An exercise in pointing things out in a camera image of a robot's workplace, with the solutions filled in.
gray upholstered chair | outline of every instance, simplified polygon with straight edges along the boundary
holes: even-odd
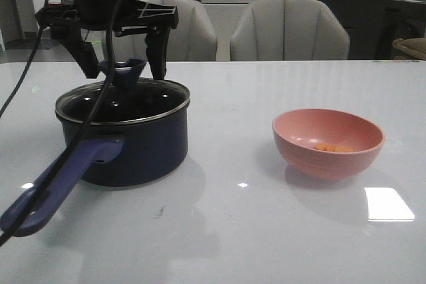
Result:
[[[317,0],[258,0],[230,41],[231,61],[344,60],[349,36]]]
[[[167,61],[215,61],[217,37],[207,12],[195,0],[143,0],[157,5],[177,6],[179,24],[170,31],[167,42]],[[145,35],[113,37],[116,61],[129,57],[146,59]],[[103,52],[106,55],[105,35]]]

white table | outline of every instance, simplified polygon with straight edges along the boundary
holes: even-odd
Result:
[[[1,103],[22,69],[0,65]],[[167,78],[191,91],[183,164],[132,188],[79,182],[44,229],[0,249],[0,283],[425,282],[425,62],[170,63]],[[63,150],[55,99],[85,82],[74,63],[31,67],[0,121],[1,211]],[[380,125],[373,165],[340,182],[289,167],[271,123],[305,107]],[[370,187],[415,218],[369,221]]]

pot handle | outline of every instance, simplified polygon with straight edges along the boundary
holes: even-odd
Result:
[[[34,211],[27,217],[14,236],[27,236],[42,229],[53,217],[69,192],[93,162],[107,163],[116,158],[122,149],[122,139],[92,139],[79,143],[65,162],[57,176],[35,204]],[[53,162],[0,217],[0,228],[5,231],[16,220],[31,199],[38,185],[46,178]]]

carrot piece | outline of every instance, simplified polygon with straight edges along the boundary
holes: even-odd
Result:
[[[321,151],[334,152],[335,145],[330,143],[320,142],[320,143],[317,143],[314,148]]]
[[[334,152],[353,152],[355,151],[351,146],[337,146]]]

cooking pot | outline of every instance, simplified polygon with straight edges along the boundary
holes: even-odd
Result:
[[[86,84],[58,98],[56,115],[67,144],[95,103],[101,86],[101,82]],[[189,100],[189,90],[169,80],[139,78],[130,90],[112,86],[85,139],[14,235],[30,235],[45,226],[80,178],[101,186],[132,186],[177,168],[188,150]],[[1,229],[13,223],[51,166],[1,216]]]

